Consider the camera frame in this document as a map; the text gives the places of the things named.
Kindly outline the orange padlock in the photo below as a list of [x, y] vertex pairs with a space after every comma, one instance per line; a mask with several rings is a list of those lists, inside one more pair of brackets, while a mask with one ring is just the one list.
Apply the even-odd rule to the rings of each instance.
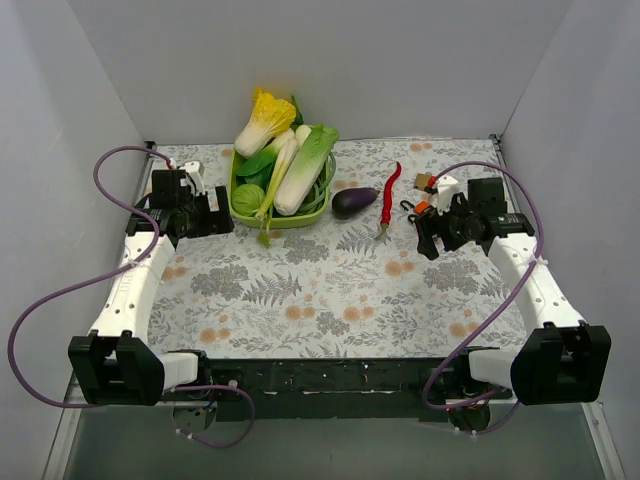
[[413, 204], [408, 200], [402, 200], [400, 202], [400, 206], [403, 210], [409, 213], [407, 220], [410, 223], [413, 223], [419, 215], [423, 214], [430, 208], [430, 204], [427, 201], [421, 201], [418, 204]]

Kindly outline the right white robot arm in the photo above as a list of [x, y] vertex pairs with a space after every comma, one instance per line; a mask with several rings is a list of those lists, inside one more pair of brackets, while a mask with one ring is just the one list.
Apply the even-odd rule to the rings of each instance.
[[461, 185], [449, 175], [430, 179], [431, 206], [413, 221], [417, 250], [430, 260], [468, 243], [479, 245], [513, 293], [527, 339], [517, 352], [473, 348], [452, 373], [454, 389], [475, 397], [489, 385], [511, 390], [524, 405], [589, 403], [600, 393], [611, 349], [602, 326], [588, 324], [570, 304], [544, 259], [535, 230], [509, 211], [503, 181]]

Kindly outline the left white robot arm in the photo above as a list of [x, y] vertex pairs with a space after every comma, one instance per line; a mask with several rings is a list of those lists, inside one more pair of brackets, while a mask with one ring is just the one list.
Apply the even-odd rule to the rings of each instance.
[[227, 190], [215, 189], [216, 210], [206, 194], [184, 187], [169, 193], [154, 187], [136, 203], [125, 236], [126, 272], [112, 283], [105, 306], [85, 336], [75, 336], [68, 356], [85, 400], [94, 405], [158, 403], [177, 387], [193, 400], [205, 398], [213, 377], [201, 350], [155, 354], [148, 345], [152, 307], [178, 242], [227, 234], [234, 224]]

